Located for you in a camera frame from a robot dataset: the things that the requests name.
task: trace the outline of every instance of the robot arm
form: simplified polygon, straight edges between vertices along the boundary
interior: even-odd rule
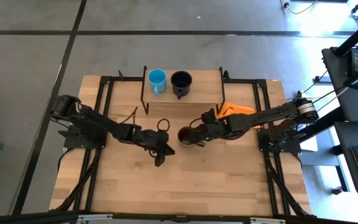
[[[318,114],[311,101],[297,99],[258,113],[230,114],[218,119],[215,117],[214,110],[210,109],[202,114],[200,119],[203,124],[195,128],[184,127],[180,130],[180,141],[183,144],[204,146],[204,141],[217,138],[235,140],[243,136],[252,127],[287,119],[282,126],[275,127],[276,131],[281,130],[281,133],[275,132],[274,136],[277,138],[279,134],[285,132],[290,126],[316,121]]]
[[[51,118],[71,122],[80,130],[80,134],[92,141],[99,141],[109,132],[119,142],[142,147],[155,158],[157,167],[164,163],[165,156],[175,154],[167,144],[166,131],[142,130],[142,127],[136,124],[117,123],[93,111],[89,106],[82,105],[74,96],[59,96],[51,112]]]

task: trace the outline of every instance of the wooden shelf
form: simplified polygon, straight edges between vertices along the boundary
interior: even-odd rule
[[[171,76],[178,70],[164,70],[167,74],[167,88],[155,95],[149,84],[149,72],[145,71],[144,103],[202,103],[221,104],[223,102],[222,76],[219,70],[186,70],[193,82],[190,92],[180,100],[172,92]]]

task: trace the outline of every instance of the black cup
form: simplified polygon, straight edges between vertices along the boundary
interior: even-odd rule
[[[190,85],[193,79],[188,72],[177,71],[171,76],[172,90],[173,93],[178,96],[180,100],[181,97],[186,96],[190,92]]]

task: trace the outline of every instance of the gray floor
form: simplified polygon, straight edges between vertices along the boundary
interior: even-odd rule
[[[80,2],[0,0],[0,29],[70,30]],[[117,75],[118,69],[139,76],[143,65],[210,70],[223,66],[232,77],[281,79],[290,98],[325,71],[321,49],[346,39],[312,36],[357,29],[349,14],[357,1],[350,2],[319,2],[296,16],[282,11],[279,0],[88,1],[80,30],[279,30],[301,31],[310,37],[77,36],[60,93],[76,95],[83,75]],[[294,1],[291,7],[299,11],[308,4]],[[9,212],[67,41],[65,35],[0,36],[0,141],[5,144],[0,150],[0,215]],[[62,153],[58,129],[51,124],[48,130],[26,213],[48,209]],[[358,201],[354,191],[340,196],[327,193],[339,184],[335,173],[329,167],[304,168],[312,212],[358,221],[358,210],[351,209],[358,204],[350,203]],[[347,210],[335,209],[337,203],[348,205]]]

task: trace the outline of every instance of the wooden table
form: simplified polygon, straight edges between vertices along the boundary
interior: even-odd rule
[[[99,79],[99,76],[84,77],[79,94],[84,104],[94,105]],[[176,155],[168,156],[164,164],[155,167],[154,159],[143,149],[119,143],[108,134],[108,143],[101,154],[92,212],[272,215],[263,155],[259,152],[254,129],[235,141],[217,139],[205,148],[182,147],[177,140],[178,130],[215,104],[156,103],[146,115],[140,110],[141,86],[142,82],[114,82],[109,118],[120,122],[137,106],[136,124],[143,129],[157,129],[160,119],[169,119],[169,145]],[[280,81],[267,80],[267,86],[272,106],[285,102]],[[227,102],[255,108],[252,85],[225,83],[224,88]],[[75,149],[63,158],[50,208],[59,206],[76,185],[84,151]],[[286,186],[310,212],[299,161],[291,154],[281,154],[281,160]],[[80,208],[85,206],[87,192],[85,187]],[[282,212],[277,186],[276,194]]]

